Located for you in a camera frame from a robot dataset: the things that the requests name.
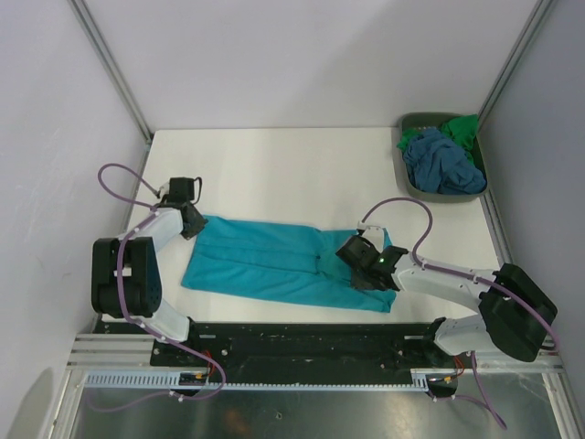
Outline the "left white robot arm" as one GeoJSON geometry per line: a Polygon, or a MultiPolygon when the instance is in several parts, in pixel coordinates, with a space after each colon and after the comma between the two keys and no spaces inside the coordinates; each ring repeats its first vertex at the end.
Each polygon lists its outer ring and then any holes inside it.
{"type": "Polygon", "coordinates": [[[159,202],[129,231],[96,240],[92,246],[91,305],[95,312],[150,331],[180,364],[196,363],[201,342],[189,335],[191,320],[164,299],[157,260],[176,237],[189,241],[207,225],[197,210],[201,177],[172,177],[161,187],[159,202]]]}

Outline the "teal t-shirt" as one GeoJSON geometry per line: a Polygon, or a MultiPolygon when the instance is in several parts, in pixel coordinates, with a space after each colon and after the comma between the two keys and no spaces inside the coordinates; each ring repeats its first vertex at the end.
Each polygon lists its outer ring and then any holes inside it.
{"type": "Polygon", "coordinates": [[[387,313],[396,292],[355,288],[336,256],[354,230],[210,216],[181,284],[191,290],[293,305],[387,313]]]}

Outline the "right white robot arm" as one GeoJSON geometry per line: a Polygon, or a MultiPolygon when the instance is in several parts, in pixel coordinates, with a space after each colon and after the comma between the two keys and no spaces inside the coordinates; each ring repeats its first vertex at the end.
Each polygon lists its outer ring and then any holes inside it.
{"type": "Polygon", "coordinates": [[[467,351],[498,350],[533,362],[558,312],[530,277],[510,263],[495,271],[439,265],[396,246],[379,251],[361,234],[351,236],[336,256],[376,290],[428,294],[473,311],[472,316],[438,318],[429,326],[421,355],[433,367],[467,351]]]}

